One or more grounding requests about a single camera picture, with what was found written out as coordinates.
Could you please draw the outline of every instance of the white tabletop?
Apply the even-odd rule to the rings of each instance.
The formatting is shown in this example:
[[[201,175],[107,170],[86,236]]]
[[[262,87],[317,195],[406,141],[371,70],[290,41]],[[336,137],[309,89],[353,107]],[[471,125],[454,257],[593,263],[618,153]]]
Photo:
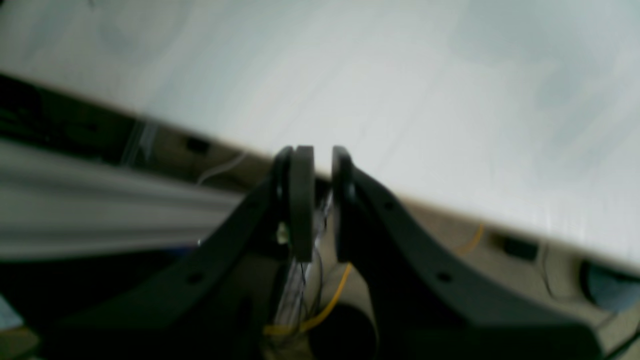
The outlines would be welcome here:
[[[0,72],[640,267],[630,1],[7,1]]]

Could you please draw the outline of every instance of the gray floor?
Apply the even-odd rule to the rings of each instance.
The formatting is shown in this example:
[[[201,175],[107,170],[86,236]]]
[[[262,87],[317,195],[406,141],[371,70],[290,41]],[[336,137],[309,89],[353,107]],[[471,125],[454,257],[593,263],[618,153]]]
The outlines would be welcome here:
[[[420,222],[444,247],[455,249],[468,243],[476,233],[478,224],[471,224],[452,217],[441,215],[434,211],[418,206],[408,207],[414,218]],[[332,229],[329,229],[320,246],[323,258],[325,287],[323,290],[323,304],[327,304],[335,291],[344,265],[337,264],[333,251]],[[554,293],[560,297],[577,297],[571,302],[559,302],[550,298],[541,276],[541,256],[537,262],[530,263],[507,256],[499,247],[499,236],[491,229],[485,229],[481,241],[473,251],[461,256],[461,259],[479,272],[494,279],[513,291],[544,303],[558,311],[584,319],[585,322],[597,327],[611,314],[590,304],[582,297],[578,284],[578,265],[581,258],[565,250],[549,248],[547,273],[549,283]],[[318,276],[313,272],[307,280],[305,298],[311,304],[315,296],[314,290],[318,284]],[[349,275],[347,285],[340,298],[341,302],[356,304],[371,313],[367,300],[367,288],[357,272]],[[609,351],[623,340],[627,339],[636,329],[640,321],[640,303],[633,309],[619,314],[597,331],[600,343]],[[299,340],[286,347],[278,348],[277,352],[267,351],[272,359],[312,359],[308,351],[307,339],[301,336]],[[634,345],[621,360],[640,359],[640,345]]]

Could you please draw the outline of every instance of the black wire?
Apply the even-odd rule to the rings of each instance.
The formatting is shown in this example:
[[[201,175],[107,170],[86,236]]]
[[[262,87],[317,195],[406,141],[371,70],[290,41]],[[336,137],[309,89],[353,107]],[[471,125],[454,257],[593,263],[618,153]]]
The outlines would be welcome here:
[[[314,303],[311,305],[311,315],[317,314],[320,310],[320,301],[322,301],[322,288],[324,287],[324,267],[322,264],[322,256],[320,256],[320,250],[314,247],[314,252],[318,256],[318,265],[320,266],[320,283],[318,285],[318,293]]]
[[[545,253],[542,256],[542,261],[541,261],[541,267],[542,267],[542,281],[545,283],[545,287],[547,289],[547,293],[549,294],[549,297],[551,297],[552,299],[554,299],[555,301],[558,302],[584,302],[584,299],[582,297],[579,296],[572,296],[572,297],[561,297],[556,295],[553,290],[551,289],[551,284],[549,283],[549,275],[547,273],[547,260],[549,257],[549,246],[547,246],[547,248],[545,249]]]
[[[302,267],[302,263],[300,263],[300,272],[302,273],[302,286],[306,286],[307,280],[305,279],[305,269]]]

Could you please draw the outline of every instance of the yellow wire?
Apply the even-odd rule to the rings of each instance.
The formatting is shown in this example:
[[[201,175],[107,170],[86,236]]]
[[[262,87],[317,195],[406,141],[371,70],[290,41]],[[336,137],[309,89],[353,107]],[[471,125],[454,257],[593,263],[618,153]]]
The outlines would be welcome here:
[[[344,289],[344,285],[347,283],[347,277],[349,276],[349,272],[351,271],[351,263],[347,264],[347,267],[344,269],[344,273],[342,274],[342,278],[340,279],[340,284],[338,285],[337,290],[333,294],[333,298],[329,301],[329,304],[315,317],[303,322],[300,324],[300,331],[311,330],[314,327],[320,325],[321,322],[326,319],[327,316],[331,313],[335,305],[338,303],[340,299],[340,294],[342,294],[342,289]],[[264,335],[288,335],[298,329],[297,326],[290,325],[267,325],[262,328],[262,333]]]
[[[484,225],[480,224],[478,225],[478,229],[476,230],[476,234],[474,235],[474,238],[471,239],[470,242],[457,247],[454,251],[456,254],[458,255],[466,255],[469,252],[472,252],[476,246],[478,246],[478,244],[480,243],[480,239],[482,238],[482,234],[484,233]]]

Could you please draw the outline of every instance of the cable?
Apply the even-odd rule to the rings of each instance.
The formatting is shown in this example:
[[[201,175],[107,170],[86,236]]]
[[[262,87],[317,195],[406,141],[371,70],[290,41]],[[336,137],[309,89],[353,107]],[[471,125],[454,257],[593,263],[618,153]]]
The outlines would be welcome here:
[[[349,273],[353,265],[351,263],[347,264],[347,267],[344,269],[344,273],[342,274],[342,278],[340,279],[340,284],[338,285],[337,290],[333,294],[333,298],[329,301],[329,304],[324,308],[317,316],[303,322],[299,326],[299,330],[301,332],[308,331],[313,329],[314,327],[320,325],[326,319],[327,316],[333,311],[333,308],[338,303],[340,299],[340,295],[342,294],[342,290],[344,289],[344,285],[347,283],[347,277],[349,277]],[[262,333],[264,335],[288,335],[296,330],[296,327],[292,327],[289,325],[267,325],[262,329]]]
[[[318,287],[318,294],[316,295],[316,299],[313,304],[311,304],[311,314],[315,315],[318,309],[320,308],[320,301],[322,301],[322,288],[324,286],[324,268],[322,264],[322,256],[320,256],[320,250],[317,247],[314,247],[314,252],[318,256],[318,265],[320,265],[320,285]]]
[[[478,244],[480,243],[480,239],[482,239],[483,233],[484,233],[484,225],[480,224],[478,225],[476,234],[471,239],[471,241],[462,246],[455,248],[454,252],[459,256],[466,255],[469,252],[472,252],[476,248],[476,246],[478,246]]]
[[[206,179],[233,169],[234,167],[238,166],[238,164],[240,164],[244,160],[244,158],[246,158],[246,156],[247,156],[247,152],[243,151],[240,154],[238,154],[235,158],[229,160],[228,162],[218,165],[216,167],[212,167],[209,170],[205,170],[202,174],[200,174],[200,176],[198,177],[198,181],[196,183],[198,185],[201,185]]]
[[[302,273],[302,286],[306,286],[307,280],[305,279],[305,268],[302,266],[302,263],[300,263],[300,272]]]
[[[278,342],[276,343],[274,339],[270,339],[267,340],[269,342],[270,345],[273,346],[273,350],[276,351],[278,349],[282,349],[283,346],[287,346],[290,345],[291,343],[293,343],[294,341],[296,341],[299,338],[299,335],[301,334],[300,332],[300,327],[302,325],[302,322],[304,320],[307,319],[308,315],[309,315],[309,308],[307,307],[307,303],[305,302],[305,290],[304,288],[300,291],[300,301],[298,304],[299,308],[298,308],[298,323],[296,324],[295,327],[293,328],[293,331],[291,331],[289,334],[286,334],[286,336],[284,338],[280,338],[278,340]],[[302,308],[305,308],[305,316],[302,316]]]

